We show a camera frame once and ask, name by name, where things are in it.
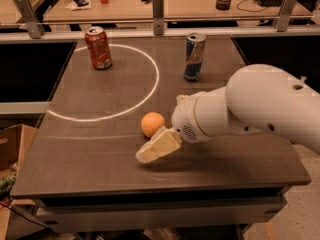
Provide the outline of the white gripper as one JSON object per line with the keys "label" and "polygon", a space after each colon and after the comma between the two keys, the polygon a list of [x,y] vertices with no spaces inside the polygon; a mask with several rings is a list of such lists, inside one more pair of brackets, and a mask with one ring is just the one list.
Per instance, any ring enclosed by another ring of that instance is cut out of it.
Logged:
{"label": "white gripper", "polygon": [[205,125],[212,120],[209,97],[209,93],[204,91],[178,95],[171,116],[174,128],[160,127],[136,152],[137,160],[149,163],[167,156],[181,147],[182,139],[188,143],[209,141],[211,137],[205,130]]}

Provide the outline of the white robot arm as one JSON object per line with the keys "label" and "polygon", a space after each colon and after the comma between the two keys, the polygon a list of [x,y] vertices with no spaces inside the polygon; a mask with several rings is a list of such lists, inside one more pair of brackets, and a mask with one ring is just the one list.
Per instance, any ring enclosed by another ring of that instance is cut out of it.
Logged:
{"label": "white robot arm", "polygon": [[276,134],[320,152],[320,93],[286,71],[253,64],[209,92],[179,95],[171,128],[160,127],[136,153],[142,163],[167,156],[181,143],[216,136]]}

